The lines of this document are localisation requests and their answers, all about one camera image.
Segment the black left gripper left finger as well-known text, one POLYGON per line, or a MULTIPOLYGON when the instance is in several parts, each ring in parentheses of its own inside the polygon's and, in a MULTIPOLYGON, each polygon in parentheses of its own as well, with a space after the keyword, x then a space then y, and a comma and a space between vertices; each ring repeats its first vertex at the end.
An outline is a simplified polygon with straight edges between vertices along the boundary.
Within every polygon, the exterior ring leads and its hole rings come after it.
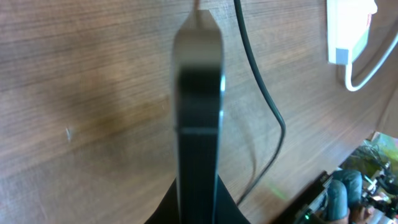
POLYGON ((179 224, 177 183, 174 180, 161 200, 155 212, 148 218, 145 224, 179 224))

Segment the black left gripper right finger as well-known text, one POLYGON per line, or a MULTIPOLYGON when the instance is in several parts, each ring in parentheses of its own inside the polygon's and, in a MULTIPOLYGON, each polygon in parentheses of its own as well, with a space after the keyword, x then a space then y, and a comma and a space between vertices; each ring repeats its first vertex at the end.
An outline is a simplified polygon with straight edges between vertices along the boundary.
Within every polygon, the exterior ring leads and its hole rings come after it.
POLYGON ((216 224, 249 224, 218 176, 216 190, 216 224))

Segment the smartphone with cyan screen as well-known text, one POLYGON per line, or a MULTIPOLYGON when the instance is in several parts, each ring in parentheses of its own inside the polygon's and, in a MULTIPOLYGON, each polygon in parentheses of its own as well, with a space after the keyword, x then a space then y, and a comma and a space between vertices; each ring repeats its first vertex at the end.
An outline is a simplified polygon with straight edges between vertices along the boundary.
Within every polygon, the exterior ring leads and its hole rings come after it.
POLYGON ((223 101, 223 41, 208 10, 194 10, 173 54, 177 198, 181 223, 214 223, 223 101))

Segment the seated person in jeans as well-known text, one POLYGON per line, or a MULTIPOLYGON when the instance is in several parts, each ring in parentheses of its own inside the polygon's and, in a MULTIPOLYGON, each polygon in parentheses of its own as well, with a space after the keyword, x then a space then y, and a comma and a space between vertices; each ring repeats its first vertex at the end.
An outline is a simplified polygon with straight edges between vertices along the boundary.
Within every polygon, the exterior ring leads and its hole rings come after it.
POLYGON ((338 170, 328 188, 325 221, 330 224, 367 224, 374 208, 362 204, 363 179, 358 170, 338 170))

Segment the white power strip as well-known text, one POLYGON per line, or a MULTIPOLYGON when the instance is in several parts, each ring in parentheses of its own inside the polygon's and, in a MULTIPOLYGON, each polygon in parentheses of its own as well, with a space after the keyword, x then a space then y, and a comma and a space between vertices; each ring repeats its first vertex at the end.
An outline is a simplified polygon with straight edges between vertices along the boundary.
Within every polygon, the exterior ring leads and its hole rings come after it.
POLYGON ((328 61, 352 64, 368 44, 375 0, 326 0, 328 61))

